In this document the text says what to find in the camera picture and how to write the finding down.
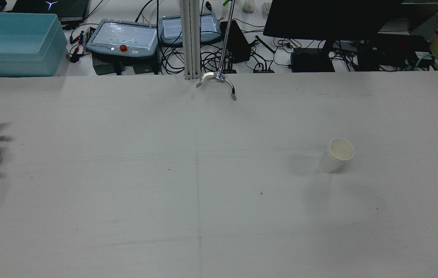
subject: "black cable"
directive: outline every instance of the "black cable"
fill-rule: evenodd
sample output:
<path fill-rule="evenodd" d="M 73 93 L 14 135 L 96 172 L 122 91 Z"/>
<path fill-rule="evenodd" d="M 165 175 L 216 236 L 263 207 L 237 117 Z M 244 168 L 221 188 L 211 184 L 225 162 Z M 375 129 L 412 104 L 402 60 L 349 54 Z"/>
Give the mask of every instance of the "black cable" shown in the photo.
<path fill-rule="evenodd" d="M 245 23 L 246 25 L 250 25 L 250 26 L 252 26 L 252 27 L 260 27 L 260 28 L 264 28 L 264 27 L 265 27 L 265 26 L 253 25 L 253 24 L 247 23 L 247 22 L 245 22 L 245 21 L 242 21 L 242 20 L 240 20 L 240 19 L 238 19 L 238 18 L 233 18 L 233 20 L 238 20 L 239 22 Z"/>
<path fill-rule="evenodd" d="M 102 3 L 102 1 L 103 1 L 103 0 L 100 0 L 99 4 L 97 4 L 97 6 L 95 6 L 95 8 L 94 8 L 90 13 L 88 13 L 88 16 L 87 16 L 86 18 L 84 18 L 83 20 L 89 18 L 89 17 L 95 12 L 95 10 L 97 10 L 97 8 L 98 8 L 99 5 Z"/>
<path fill-rule="evenodd" d="M 138 16 L 136 16 L 135 22 L 138 22 L 138 19 L 140 19 L 140 16 L 143 13 L 143 10 L 150 4 L 150 2 L 152 2 L 153 0 L 149 0 L 149 2 L 147 2 L 145 5 L 143 5 L 142 9 L 140 10 L 140 12 L 138 13 Z"/>

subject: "black monitor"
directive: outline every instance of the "black monitor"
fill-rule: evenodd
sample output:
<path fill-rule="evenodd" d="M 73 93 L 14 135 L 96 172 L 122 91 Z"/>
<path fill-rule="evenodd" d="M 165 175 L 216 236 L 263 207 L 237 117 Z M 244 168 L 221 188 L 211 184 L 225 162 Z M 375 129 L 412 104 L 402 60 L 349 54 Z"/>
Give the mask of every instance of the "black monitor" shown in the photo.
<path fill-rule="evenodd" d="M 328 55 L 335 41 L 360 41 L 378 33 L 402 0 L 272 0 L 263 34 L 325 41 L 322 49 L 292 54 L 304 71 L 334 71 Z"/>

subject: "light blue plastic bin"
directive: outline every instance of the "light blue plastic bin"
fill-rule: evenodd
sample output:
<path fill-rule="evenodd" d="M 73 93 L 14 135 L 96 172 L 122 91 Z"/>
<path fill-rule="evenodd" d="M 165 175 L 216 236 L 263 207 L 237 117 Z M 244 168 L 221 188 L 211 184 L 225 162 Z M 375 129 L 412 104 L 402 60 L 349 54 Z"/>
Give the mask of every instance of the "light blue plastic bin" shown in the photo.
<path fill-rule="evenodd" d="M 0 13 L 0 77 L 53 76 L 67 43 L 55 14 Z"/>

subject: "metal rod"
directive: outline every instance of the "metal rod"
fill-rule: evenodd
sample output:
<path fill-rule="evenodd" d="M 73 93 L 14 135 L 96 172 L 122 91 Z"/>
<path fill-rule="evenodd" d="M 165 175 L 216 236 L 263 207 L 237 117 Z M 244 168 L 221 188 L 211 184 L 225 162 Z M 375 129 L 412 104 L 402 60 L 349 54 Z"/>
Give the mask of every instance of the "metal rod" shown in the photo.
<path fill-rule="evenodd" d="M 224 68 L 224 59 L 226 58 L 226 47 L 227 47 L 227 39 L 229 37 L 229 29 L 231 27 L 231 21 L 233 20 L 233 10 L 234 10 L 234 2 L 236 0 L 231 0 L 231 7 L 229 8 L 229 17 L 227 19 L 226 33 L 224 34 L 224 44 L 222 45 L 222 54 L 221 61 L 219 62 L 219 76 L 222 74 L 222 70 Z"/>

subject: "cable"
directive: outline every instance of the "cable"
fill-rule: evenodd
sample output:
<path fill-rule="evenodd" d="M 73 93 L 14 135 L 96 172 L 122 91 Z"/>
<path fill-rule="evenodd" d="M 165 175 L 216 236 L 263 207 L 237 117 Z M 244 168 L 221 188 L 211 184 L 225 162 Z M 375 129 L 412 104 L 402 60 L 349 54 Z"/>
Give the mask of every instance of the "cable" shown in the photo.
<path fill-rule="evenodd" d="M 70 44 L 73 44 L 73 32 L 74 32 L 75 30 L 77 30 L 78 27 L 81 27 L 81 26 L 83 26 L 83 25 L 99 25 L 99 23 L 83 23 L 83 24 L 80 24 L 80 25 L 76 26 L 76 27 L 71 31 L 71 34 L 70 34 Z"/>
<path fill-rule="evenodd" d="M 88 13 L 88 16 L 87 16 L 86 18 L 84 18 L 83 20 L 89 18 L 89 17 L 95 12 L 95 10 L 97 10 L 97 8 L 98 8 L 99 5 L 102 3 L 102 1 L 103 1 L 103 0 L 100 0 L 99 4 L 97 4 L 97 6 L 95 6 L 95 8 L 94 8 L 90 13 Z"/>
<path fill-rule="evenodd" d="M 438 57 L 437 57 L 436 55 L 433 55 L 433 54 L 427 54 L 427 55 L 424 55 L 422 58 L 418 59 L 418 61 L 417 61 L 416 64 L 415 64 L 415 67 L 413 67 L 412 70 L 415 70 L 415 68 L 419 68 L 418 65 L 420 64 L 420 62 L 421 62 L 424 58 L 436 58 L 437 61 L 438 61 Z"/>
<path fill-rule="evenodd" d="M 238 19 L 238 18 L 233 18 L 233 20 L 237 20 L 237 21 L 239 21 L 239 22 L 245 23 L 246 25 L 250 25 L 250 26 L 252 26 L 252 27 L 260 27 L 260 28 L 264 28 L 264 27 L 265 27 L 265 26 L 253 25 L 253 24 L 247 23 L 247 22 L 245 22 L 245 21 L 242 21 L 242 20 L 240 20 L 240 19 Z"/>
<path fill-rule="evenodd" d="M 143 13 L 143 10 L 150 4 L 150 2 L 152 2 L 153 0 L 149 0 L 149 2 L 147 2 L 145 5 L 143 5 L 142 9 L 140 10 L 140 12 L 138 13 L 138 16 L 136 16 L 135 22 L 138 22 L 138 19 L 140 19 L 140 16 Z"/>
<path fill-rule="evenodd" d="M 88 13 L 88 15 L 85 18 L 83 18 L 82 22 L 85 21 L 87 18 L 89 18 L 95 12 L 95 10 L 97 10 L 97 8 L 101 5 L 102 1 L 103 0 L 100 0 L 100 2 L 97 4 L 97 6 L 95 6 L 95 8 L 90 13 Z M 68 24 L 68 25 L 63 27 L 63 30 L 75 30 L 76 28 L 78 28 L 78 27 L 80 27 L 82 25 L 86 25 L 86 24 L 87 23 L 85 23 L 85 24 L 76 24 L 76 25 Z"/>

